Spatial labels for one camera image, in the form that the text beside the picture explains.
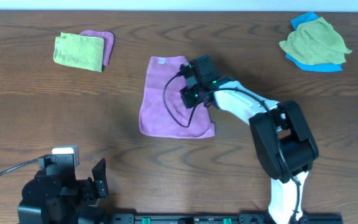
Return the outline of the purple microfiber cloth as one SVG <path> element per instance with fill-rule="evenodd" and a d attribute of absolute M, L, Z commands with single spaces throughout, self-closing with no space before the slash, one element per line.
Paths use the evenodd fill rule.
<path fill-rule="evenodd" d="M 180 90 L 186 86 L 185 79 L 177 77 L 169 81 L 184 63 L 187 63 L 184 56 L 150 58 L 139 114 L 142 134 L 175 139 L 215 136 L 215 125 L 205 106 L 198 105 L 194 113 L 185 108 L 180 95 Z"/>

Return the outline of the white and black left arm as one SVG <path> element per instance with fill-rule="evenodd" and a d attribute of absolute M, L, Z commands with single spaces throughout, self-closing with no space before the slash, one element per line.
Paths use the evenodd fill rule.
<path fill-rule="evenodd" d="M 17 212 L 20 224 L 109 223 L 109 215 L 96 208 L 109 194 L 106 160 L 92 168 L 93 177 L 78 180 L 74 156 L 60 154 L 40 159 L 40 170 L 22 189 Z"/>

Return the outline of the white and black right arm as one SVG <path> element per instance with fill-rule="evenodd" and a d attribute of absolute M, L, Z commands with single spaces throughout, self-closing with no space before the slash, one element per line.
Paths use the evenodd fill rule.
<path fill-rule="evenodd" d="M 223 76 L 205 55 L 180 65 L 186 86 L 180 94 L 186 108 L 214 105 L 249 125 L 257 158 L 271 178 L 268 214 L 275 223 L 299 223 L 303 185 L 319 156 L 316 141 L 295 101 L 280 103 Z"/>

